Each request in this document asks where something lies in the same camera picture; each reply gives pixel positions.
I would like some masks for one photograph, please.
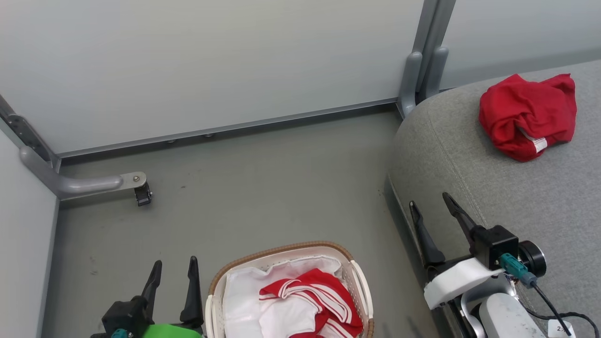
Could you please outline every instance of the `red and white cloth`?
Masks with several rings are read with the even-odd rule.
[[[250,266],[228,274],[222,300],[226,337],[264,338],[259,318],[263,315],[261,307],[265,302],[259,300],[259,291],[265,285],[284,278],[296,278],[313,269],[334,276],[341,275],[340,261],[329,256],[293,259],[274,264],[267,271]]]
[[[264,338],[356,338],[363,331],[349,291],[319,269],[262,288],[259,300]]]

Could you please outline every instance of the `laundry basket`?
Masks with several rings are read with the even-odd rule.
[[[204,308],[205,326],[208,338],[225,338],[225,319],[222,300],[227,276],[232,272],[248,267],[267,270],[270,266],[292,259],[313,256],[329,256],[341,263],[342,279],[353,297],[357,312],[363,320],[363,332],[358,338],[372,338],[374,333],[373,305],[370,289],[359,264],[340,245],[332,242],[305,242],[274,248],[235,260],[223,267],[213,278],[209,287],[209,297]]]

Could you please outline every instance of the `gray floor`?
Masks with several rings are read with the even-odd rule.
[[[367,276],[376,337],[437,332],[383,196],[398,120],[391,112],[64,167],[87,177],[144,171],[154,192],[62,210],[43,337],[88,337],[116,300],[141,292],[163,261],[154,319],[177,322],[191,255],[201,290],[228,262],[267,248],[327,240]]]

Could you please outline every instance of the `cable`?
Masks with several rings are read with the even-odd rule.
[[[538,313],[534,312],[533,310],[530,310],[529,308],[527,308],[523,303],[522,303],[522,306],[526,309],[526,312],[528,312],[531,316],[534,316],[536,318],[542,319],[544,321],[548,321],[550,319],[556,319],[555,316],[543,316],[543,315],[539,315]],[[582,319],[586,320],[593,327],[593,330],[595,332],[595,338],[599,338],[599,329],[597,328],[597,325],[595,325],[595,323],[593,322],[593,320],[590,319],[587,315],[583,315],[582,313],[578,313],[578,312],[566,312],[566,313],[560,313],[559,316],[562,317],[562,318],[566,318],[566,317],[579,317],[579,318],[582,318]]]
[[[534,288],[534,290],[536,290],[536,292],[538,292],[538,294],[543,299],[543,301],[545,301],[545,303],[547,303],[547,305],[551,309],[551,312],[553,312],[553,314],[555,315],[555,318],[561,324],[561,327],[563,327],[564,331],[566,332],[566,334],[569,337],[571,337],[572,336],[572,332],[567,328],[566,323],[564,323],[563,319],[561,319],[560,314],[557,312],[557,310],[555,309],[555,307],[553,306],[553,304],[551,304],[551,301],[547,298],[547,296],[543,293],[543,291],[538,287],[538,285],[536,284],[536,281],[530,282],[530,285]]]

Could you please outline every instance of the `fabric upholstery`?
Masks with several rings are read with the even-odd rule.
[[[522,76],[542,81],[561,73],[576,82],[572,142],[526,163],[495,149],[478,122],[480,96],[504,78],[492,79],[420,103],[398,130],[389,175],[405,214],[414,200],[447,259],[468,254],[468,244],[444,191],[477,223],[503,225],[537,244],[548,263],[539,285],[558,311],[581,312],[601,325],[601,61]],[[520,296],[551,314],[533,290]],[[593,336],[584,320],[569,321],[579,338]]]

